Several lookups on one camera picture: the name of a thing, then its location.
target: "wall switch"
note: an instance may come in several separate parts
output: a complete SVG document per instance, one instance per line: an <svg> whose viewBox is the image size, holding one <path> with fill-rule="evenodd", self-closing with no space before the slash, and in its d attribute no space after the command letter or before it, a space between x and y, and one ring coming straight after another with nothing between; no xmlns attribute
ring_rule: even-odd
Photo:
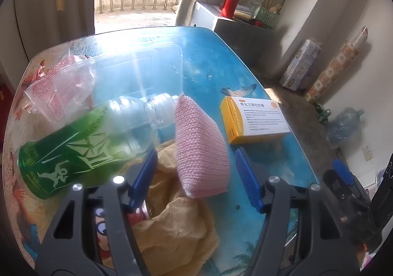
<svg viewBox="0 0 393 276"><path fill-rule="evenodd" d="M366 159L366 161L369 161L373 158L373 153L371 153L371 151L368 151L367 153L365 153L364 158Z"/></svg>
<svg viewBox="0 0 393 276"><path fill-rule="evenodd" d="M367 154L368 152L371 152L371 149L368 145L364 145L362 147L362 150L363 150L363 154Z"/></svg>

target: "brown paper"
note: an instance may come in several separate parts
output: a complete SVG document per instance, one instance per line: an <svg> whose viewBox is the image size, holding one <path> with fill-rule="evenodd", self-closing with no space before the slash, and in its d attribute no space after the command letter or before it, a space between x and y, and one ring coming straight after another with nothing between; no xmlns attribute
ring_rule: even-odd
<svg viewBox="0 0 393 276"><path fill-rule="evenodd" d="M132 229L152 276L195 276L219 244L213 214L203 199L186 197L176 175L176 144L158 150L147 197L152 219Z"/></svg>

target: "blue gripper pad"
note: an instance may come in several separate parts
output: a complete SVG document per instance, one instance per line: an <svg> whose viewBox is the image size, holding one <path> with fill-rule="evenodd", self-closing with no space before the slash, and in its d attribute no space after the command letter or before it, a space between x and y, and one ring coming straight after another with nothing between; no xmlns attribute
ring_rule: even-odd
<svg viewBox="0 0 393 276"><path fill-rule="evenodd" d="M259 185L251 166L240 149L237 149L236 151L235 162L244 189L246 190L248 200L252 207L254 207L259 213L262 212L264 205L261 200L261 185Z"/></svg>
<svg viewBox="0 0 393 276"><path fill-rule="evenodd" d="M343 179L345 184L349 186L353 185L353 174L349 171L349 169L344 165L341 160L339 160L338 158L335 159L332 163L332 166L335 172Z"/></svg>
<svg viewBox="0 0 393 276"><path fill-rule="evenodd" d="M156 172L158 164L158 154L155 149L150 151L150 154L146 156L144 164L132 185L132 197L130 201L130 208L132 212L135 212L140 207L147 196L149 191L150 183L153 179L154 173Z"/></svg>

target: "plastic bottle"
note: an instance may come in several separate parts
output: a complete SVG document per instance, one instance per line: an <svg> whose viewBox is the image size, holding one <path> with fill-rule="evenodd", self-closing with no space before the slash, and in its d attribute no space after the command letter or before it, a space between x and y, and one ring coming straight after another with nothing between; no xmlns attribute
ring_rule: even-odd
<svg viewBox="0 0 393 276"><path fill-rule="evenodd" d="M168 94L147 102L119 97L43 139L28 141L15 157L20 185L46 199L77 178L87 185L104 183L148 149L157 129L174 123L177 99Z"/></svg>
<svg viewBox="0 0 393 276"><path fill-rule="evenodd" d="M338 148L360 127L360 116L363 110L356 111L347 107L326 126L326 139L332 149Z"/></svg>

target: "paper towel package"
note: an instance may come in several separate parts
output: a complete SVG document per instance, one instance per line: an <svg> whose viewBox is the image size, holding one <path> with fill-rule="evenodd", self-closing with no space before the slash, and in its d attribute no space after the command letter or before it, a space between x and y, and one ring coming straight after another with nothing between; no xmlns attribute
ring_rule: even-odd
<svg viewBox="0 0 393 276"><path fill-rule="evenodd" d="M303 43L280 80L283 87L292 91L299 87L303 77L321 52L320 45L310 39Z"/></svg>

